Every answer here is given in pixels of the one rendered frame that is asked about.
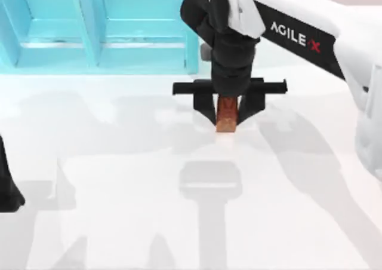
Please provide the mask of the brown book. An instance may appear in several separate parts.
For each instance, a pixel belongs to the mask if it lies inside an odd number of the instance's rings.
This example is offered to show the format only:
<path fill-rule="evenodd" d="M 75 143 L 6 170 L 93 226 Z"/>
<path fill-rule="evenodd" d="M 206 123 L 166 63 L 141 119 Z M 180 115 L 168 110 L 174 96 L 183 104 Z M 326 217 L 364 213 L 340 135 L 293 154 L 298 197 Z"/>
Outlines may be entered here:
<path fill-rule="evenodd" d="M 216 132 L 234 133 L 238 119 L 238 98 L 219 96 L 217 100 Z"/>

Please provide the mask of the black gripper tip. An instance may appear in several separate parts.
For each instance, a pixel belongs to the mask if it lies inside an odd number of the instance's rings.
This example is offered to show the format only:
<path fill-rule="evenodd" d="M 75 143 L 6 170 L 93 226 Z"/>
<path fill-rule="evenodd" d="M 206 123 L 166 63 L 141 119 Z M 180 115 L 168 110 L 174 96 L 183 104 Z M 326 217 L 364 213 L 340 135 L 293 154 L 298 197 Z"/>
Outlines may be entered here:
<path fill-rule="evenodd" d="M 0 135 L 0 213 L 15 213 L 25 202 L 10 173 L 4 141 Z"/>

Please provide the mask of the pale grey rounded box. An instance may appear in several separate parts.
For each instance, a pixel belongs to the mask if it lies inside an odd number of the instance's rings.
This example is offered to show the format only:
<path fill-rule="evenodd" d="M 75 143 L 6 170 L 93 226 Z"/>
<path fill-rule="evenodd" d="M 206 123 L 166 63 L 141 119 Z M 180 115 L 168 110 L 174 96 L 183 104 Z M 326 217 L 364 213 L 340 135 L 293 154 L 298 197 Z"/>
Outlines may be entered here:
<path fill-rule="evenodd" d="M 200 55 L 201 55 L 202 61 L 210 62 L 211 52 L 212 52 L 212 48 L 207 43 L 204 42 L 200 45 Z"/>

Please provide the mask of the light blue rack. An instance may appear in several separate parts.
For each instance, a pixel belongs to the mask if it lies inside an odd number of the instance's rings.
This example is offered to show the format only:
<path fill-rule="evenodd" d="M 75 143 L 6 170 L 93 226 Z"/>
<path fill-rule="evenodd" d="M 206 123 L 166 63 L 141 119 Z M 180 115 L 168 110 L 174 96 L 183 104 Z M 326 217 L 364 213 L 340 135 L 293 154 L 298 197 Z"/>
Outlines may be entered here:
<path fill-rule="evenodd" d="M 0 0 L 0 74 L 195 74 L 182 0 Z"/>

